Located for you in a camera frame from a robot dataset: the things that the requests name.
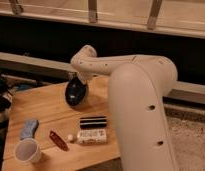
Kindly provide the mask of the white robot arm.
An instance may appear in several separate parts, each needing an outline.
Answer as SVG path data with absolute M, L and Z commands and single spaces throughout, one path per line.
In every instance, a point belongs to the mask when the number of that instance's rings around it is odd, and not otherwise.
M 99 57 L 86 45 L 71 59 L 83 82 L 107 75 L 123 171 L 179 171 L 162 98 L 177 82 L 168 58 L 154 55 Z

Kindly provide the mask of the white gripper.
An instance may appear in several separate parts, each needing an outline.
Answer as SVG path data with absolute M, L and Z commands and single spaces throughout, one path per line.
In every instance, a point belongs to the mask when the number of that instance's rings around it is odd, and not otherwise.
M 78 79 L 81 81 L 82 84 L 87 84 L 94 77 L 94 74 L 90 72 L 83 72 L 83 71 L 78 71 L 77 73 L 69 72 L 70 81 L 76 77 L 78 77 Z

